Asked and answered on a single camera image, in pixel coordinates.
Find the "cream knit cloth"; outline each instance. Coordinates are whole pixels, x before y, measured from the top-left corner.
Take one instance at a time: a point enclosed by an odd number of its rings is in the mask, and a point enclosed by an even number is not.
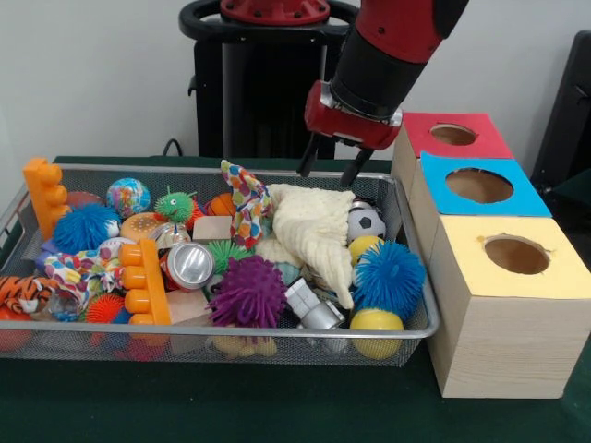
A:
[[[353,268],[346,248],[347,218],[355,194],[269,185],[273,205],[273,235],[257,243],[257,254],[275,262],[314,268],[336,292],[346,309]]]

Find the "purple spiky ball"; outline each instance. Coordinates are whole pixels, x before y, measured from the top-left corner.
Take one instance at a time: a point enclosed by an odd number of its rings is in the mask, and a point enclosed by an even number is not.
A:
[[[282,273],[260,256],[235,260],[230,257],[228,272],[220,290],[210,302],[215,326],[276,328],[285,308]]]

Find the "green tablecloth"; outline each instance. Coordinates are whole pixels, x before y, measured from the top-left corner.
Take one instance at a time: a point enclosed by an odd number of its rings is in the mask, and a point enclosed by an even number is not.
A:
[[[217,166],[208,159],[59,162]],[[294,162],[242,161],[292,169]],[[341,162],[322,162],[342,170]],[[370,169],[389,172],[388,162]],[[589,442],[591,345],[556,401],[444,400],[425,344],[402,369],[0,360],[2,442]]]

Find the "yellow ball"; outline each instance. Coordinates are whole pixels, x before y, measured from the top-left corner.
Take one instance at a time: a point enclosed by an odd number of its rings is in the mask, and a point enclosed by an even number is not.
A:
[[[371,247],[376,245],[383,245],[384,241],[375,235],[364,235],[357,237],[351,245],[349,245],[349,252],[351,253],[351,264],[354,266],[359,261],[361,255]]]
[[[392,312],[380,309],[362,309],[351,320],[351,329],[404,330],[402,320]],[[373,360],[392,357],[400,348],[400,340],[353,339],[353,344],[363,356]]]

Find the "orange lego block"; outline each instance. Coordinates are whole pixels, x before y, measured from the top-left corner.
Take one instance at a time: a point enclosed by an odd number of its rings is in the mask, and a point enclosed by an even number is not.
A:
[[[67,190],[59,184],[62,170],[47,159],[30,159],[22,170],[43,239],[49,240],[57,221],[70,211]]]
[[[125,267],[123,285],[131,325],[170,325],[170,312],[156,250],[156,241],[142,239],[139,245],[123,245],[119,260]]]

